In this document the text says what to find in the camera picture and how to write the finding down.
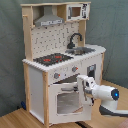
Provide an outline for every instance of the wooden play kitchen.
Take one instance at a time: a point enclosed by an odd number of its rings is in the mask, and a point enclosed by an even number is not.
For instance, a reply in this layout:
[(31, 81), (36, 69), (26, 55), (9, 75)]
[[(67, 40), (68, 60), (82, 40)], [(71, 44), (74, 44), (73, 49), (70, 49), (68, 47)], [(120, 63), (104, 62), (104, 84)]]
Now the wooden play kitchen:
[(105, 49), (85, 45), (90, 2), (22, 4), (26, 59), (23, 60), (27, 111), (47, 128), (91, 120), (73, 88), (76, 77), (102, 79)]

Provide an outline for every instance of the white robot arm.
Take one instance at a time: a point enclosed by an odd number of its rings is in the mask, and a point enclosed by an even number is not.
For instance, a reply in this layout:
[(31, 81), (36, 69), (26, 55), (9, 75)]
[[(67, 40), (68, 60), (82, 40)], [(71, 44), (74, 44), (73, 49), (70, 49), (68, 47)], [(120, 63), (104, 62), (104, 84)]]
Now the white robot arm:
[(104, 116), (128, 117), (127, 110), (117, 110), (119, 99), (118, 89), (105, 85), (97, 85), (93, 77), (77, 76), (77, 84), (82, 104), (86, 104), (87, 97), (101, 99), (99, 111)]

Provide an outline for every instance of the backsplash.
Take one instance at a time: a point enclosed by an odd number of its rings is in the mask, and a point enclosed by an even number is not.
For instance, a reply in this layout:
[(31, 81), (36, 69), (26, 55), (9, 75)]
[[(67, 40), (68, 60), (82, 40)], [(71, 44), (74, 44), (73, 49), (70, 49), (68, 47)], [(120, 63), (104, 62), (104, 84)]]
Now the backsplash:
[[(66, 50), (70, 37), (78, 31), (79, 22), (35, 27), (31, 33), (33, 58)], [(73, 43), (78, 46), (77, 35), (73, 38)]]

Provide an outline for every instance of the oven door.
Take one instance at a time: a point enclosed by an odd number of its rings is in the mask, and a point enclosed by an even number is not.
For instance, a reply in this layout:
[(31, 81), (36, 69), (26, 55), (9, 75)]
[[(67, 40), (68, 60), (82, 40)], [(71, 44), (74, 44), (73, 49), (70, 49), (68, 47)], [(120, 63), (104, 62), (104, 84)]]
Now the oven door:
[(75, 86), (76, 82), (50, 85), (50, 123), (58, 124), (91, 120), (91, 106), (89, 104), (81, 104), (79, 93), (73, 90)]

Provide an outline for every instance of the faucet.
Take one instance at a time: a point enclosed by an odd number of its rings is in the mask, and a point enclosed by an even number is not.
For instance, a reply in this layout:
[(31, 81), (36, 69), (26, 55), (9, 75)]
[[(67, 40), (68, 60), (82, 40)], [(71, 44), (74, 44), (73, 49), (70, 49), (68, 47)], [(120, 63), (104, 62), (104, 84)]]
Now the faucet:
[(82, 39), (82, 35), (81, 35), (80, 33), (74, 33), (74, 34), (71, 36), (71, 38), (70, 38), (70, 43), (67, 45), (67, 48), (68, 48), (68, 49), (72, 49), (73, 47), (75, 47), (75, 44), (73, 44), (73, 42), (72, 42), (73, 37), (74, 37), (75, 35), (79, 35), (79, 36), (80, 36), (80, 41), (83, 40), (83, 39)]

